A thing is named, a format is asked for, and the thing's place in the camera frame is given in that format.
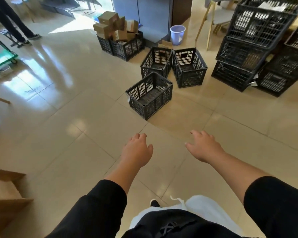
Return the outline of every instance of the blue object on floor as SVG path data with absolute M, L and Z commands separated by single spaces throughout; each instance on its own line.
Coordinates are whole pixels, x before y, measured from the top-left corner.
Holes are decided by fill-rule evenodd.
M 182 43 L 185 30 L 186 30 L 186 27 L 182 25 L 175 25 L 170 28 L 171 42 L 173 45 L 176 46 Z

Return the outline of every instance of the left hand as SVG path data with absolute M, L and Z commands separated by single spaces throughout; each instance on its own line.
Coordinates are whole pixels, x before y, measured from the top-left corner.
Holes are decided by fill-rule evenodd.
M 153 146 L 147 146 L 146 134 L 135 134 L 128 140 L 121 152 L 121 162 L 135 165 L 137 168 L 145 166 L 152 157 Z

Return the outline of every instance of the black sleeve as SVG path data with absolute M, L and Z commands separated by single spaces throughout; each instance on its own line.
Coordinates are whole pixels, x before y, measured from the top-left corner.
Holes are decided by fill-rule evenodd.
M 76 202 L 46 238 L 114 238 L 126 205 L 125 191 L 115 182 L 101 180 Z
M 244 207 L 267 238 L 298 237 L 298 189 L 265 176 L 247 189 Z

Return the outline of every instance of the sneaker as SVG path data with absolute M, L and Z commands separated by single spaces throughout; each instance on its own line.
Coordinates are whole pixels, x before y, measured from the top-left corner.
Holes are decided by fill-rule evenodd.
M 31 45 L 32 45 L 32 43 L 30 43 L 29 40 L 22 41 L 22 42 L 20 42 L 20 43 L 22 43 L 22 44 L 25 45 L 25 46 L 31 46 Z
M 38 40 L 40 39 L 42 36 L 40 34 L 34 34 L 33 37 L 28 37 L 29 40 L 33 41 L 33 40 Z
M 153 199 L 150 201 L 150 207 L 160 207 L 157 200 Z

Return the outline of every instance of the black pants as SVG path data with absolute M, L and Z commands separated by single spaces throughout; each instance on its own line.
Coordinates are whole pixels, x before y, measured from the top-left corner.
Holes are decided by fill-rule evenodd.
M 28 29 L 24 23 L 21 21 L 20 17 L 14 12 L 14 10 L 9 6 L 5 0 L 0 0 L 0 22 L 1 24 L 14 36 L 18 41 L 24 42 L 25 38 L 21 35 L 18 30 L 13 26 L 12 21 L 20 28 L 27 38 L 34 36 L 33 32 Z

